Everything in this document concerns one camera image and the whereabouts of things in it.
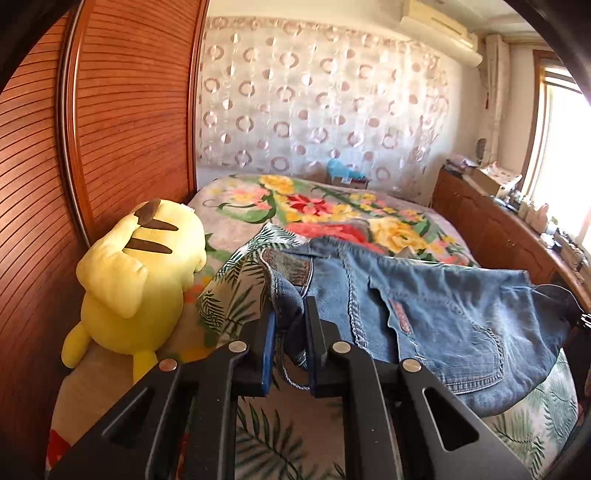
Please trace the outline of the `blue denim jeans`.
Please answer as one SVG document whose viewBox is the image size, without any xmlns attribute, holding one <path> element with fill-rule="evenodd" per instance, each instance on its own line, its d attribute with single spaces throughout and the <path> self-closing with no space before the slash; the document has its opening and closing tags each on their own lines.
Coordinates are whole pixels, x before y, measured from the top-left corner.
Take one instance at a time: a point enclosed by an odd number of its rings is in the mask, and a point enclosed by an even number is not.
<svg viewBox="0 0 591 480">
<path fill-rule="evenodd" d="M 260 253 L 284 353 L 307 363 L 304 301 L 378 361 L 413 358 L 477 415 L 500 414 L 554 367 L 582 310 L 521 270 L 390 258 L 331 237 Z"/>
</svg>

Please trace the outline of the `floral bed blanket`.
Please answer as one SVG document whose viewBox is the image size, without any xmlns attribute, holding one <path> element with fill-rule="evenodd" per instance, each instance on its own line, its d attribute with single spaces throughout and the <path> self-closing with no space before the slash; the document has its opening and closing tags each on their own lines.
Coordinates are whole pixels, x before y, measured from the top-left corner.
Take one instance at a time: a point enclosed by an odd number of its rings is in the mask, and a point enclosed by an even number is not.
<svg viewBox="0 0 591 480">
<path fill-rule="evenodd" d="M 242 175 L 213 181 L 189 204 L 204 225 L 206 264 L 193 276 L 183 311 L 160 358 L 188 363 L 212 348 L 198 320 L 197 297 L 229 256 L 263 225 L 307 240 L 331 237 L 380 255 L 401 253 L 443 264 L 474 267 L 459 233 L 426 207 L 370 191 L 338 189 L 280 175 Z M 547 378 L 487 425 L 534 479 L 543 478 L 577 420 L 575 384 L 559 353 Z M 341 407 L 314 400 L 276 374 L 266 399 L 238 402 L 240 479 L 339 479 L 345 474 Z"/>
</svg>

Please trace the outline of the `palm-leaf print cushion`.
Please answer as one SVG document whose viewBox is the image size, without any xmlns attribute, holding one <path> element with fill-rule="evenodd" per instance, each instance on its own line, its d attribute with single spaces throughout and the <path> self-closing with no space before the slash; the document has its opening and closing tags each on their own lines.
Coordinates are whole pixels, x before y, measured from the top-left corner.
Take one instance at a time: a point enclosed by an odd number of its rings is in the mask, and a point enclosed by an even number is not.
<svg viewBox="0 0 591 480">
<path fill-rule="evenodd" d="M 260 263 L 263 251 L 286 250 L 307 242 L 304 236 L 267 223 L 229 256 L 195 302 L 209 343 L 235 340 L 244 324 L 260 318 L 267 293 L 266 270 Z"/>
</svg>

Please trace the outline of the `yellow Pikachu plush toy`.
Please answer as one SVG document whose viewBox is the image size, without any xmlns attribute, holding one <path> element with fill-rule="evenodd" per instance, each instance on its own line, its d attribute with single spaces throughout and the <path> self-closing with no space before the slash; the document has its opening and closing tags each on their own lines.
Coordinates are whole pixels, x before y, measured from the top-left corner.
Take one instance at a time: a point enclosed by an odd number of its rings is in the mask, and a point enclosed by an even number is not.
<svg viewBox="0 0 591 480">
<path fill-rule="evenodd" d="M 84 289 L 80 320 L 61 360 L 75 368 L 91 343 L 132 359 L 139 381 L 158 362 L 193 276 L 206 264 L 204 225 L 195 211 L 152 199 L 122 217 L 76 267 Z"/>
</svg>

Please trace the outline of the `blue toy on bed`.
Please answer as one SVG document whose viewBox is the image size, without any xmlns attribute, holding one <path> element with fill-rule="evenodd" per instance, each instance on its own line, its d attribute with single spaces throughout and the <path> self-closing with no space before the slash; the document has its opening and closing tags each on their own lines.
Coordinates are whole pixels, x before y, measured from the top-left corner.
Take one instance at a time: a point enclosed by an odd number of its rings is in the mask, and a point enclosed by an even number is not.
<svg viewBox="0 0 591 480">
<path fill-rule="evenodd" d="M 332 184 L 367 184 L 369 182 L 363 173 L 346 167 L 338 159 L 329 160 L 327 173 Z"/>
</svg>

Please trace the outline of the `wooden sideboard cabinet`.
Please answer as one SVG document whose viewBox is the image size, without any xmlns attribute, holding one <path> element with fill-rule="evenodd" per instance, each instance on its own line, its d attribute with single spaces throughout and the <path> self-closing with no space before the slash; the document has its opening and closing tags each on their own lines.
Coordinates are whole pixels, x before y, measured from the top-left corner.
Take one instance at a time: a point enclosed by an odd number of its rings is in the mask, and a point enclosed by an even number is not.
<svg viewBox="0 0 591 480">
<path fill-rule="evenodd" d="M 525 270 L 535 284 L 569 288 L 583 309 L 590 309 L 590 294 L 560 255 L 546 248 L 517 215 L 481 195 L 464 179 L 441 169 L 431 207 L 451 222 L 482 267 Z"/>
</svg>

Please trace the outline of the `white circle-pattern curtain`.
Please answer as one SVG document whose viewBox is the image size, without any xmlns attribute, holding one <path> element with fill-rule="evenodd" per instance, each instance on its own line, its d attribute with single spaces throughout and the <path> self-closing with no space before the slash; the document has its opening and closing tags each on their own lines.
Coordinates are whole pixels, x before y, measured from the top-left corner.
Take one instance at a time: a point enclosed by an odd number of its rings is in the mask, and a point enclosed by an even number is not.
<svg viewBox="0 0 591 480">
<path fill-rule="evenodd" d="M 422 202 L 449 111 L 424 44 L 269 17 L 207 20 L 197 164 L 318 180 L 331 159 Z"/>
</svg>

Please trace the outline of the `wooden slatted wardrobe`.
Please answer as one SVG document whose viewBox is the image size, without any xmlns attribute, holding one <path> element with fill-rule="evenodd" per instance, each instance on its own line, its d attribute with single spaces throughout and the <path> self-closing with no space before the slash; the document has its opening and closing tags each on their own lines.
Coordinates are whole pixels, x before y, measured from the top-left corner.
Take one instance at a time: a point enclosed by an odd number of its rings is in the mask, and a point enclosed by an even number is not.
<svg viewBox="0 0 591 480">
<path fill-rule="evenodd" d="M 197 190 L 204 1 L 1 5 L 1 475 L 40 479 L 75 267 L 144 200 Z"/>
</svg>

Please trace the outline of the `cardboard box on sideboard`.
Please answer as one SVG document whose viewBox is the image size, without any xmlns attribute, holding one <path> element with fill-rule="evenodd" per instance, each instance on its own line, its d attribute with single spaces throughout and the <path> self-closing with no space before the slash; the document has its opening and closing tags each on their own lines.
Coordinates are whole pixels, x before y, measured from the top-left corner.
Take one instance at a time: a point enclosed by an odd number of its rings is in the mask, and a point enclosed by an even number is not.
<svg viewBox="0 0 591 480">
<path fill-rule="evenodd" d="M 506 197 L 522 175 L 499 166 L 496 162 L 475 169 L 470 178 L 487 196 Z"/>
</svg>

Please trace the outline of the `wooden framed window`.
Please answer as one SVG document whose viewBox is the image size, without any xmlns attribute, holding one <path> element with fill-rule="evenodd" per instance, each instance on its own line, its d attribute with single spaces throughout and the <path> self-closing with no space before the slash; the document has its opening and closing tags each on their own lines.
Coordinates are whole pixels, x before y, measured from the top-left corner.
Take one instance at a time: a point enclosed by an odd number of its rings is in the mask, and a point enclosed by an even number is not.
<svg viewBox="0 0 591 480">
<path fill-rule="evenodd" d="M 561 233 L 590 253 L 590 103 L 558 57 L 536 50 L 523 191 Z"/>
</svg>

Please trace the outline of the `white wall air conditioner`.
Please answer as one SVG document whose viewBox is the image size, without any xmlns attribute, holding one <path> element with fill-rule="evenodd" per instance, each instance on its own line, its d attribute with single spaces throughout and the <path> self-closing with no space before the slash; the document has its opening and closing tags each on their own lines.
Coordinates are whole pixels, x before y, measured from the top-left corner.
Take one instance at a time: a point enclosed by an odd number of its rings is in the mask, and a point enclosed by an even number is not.
<svg viewBox="0 0 591 480">
<path fill-rule="evenodd" d="M 478 67 L 483 61 L 475 33 L 421 1 L 402 3 L 400 30 L 471 68 Z"/>
</svg>

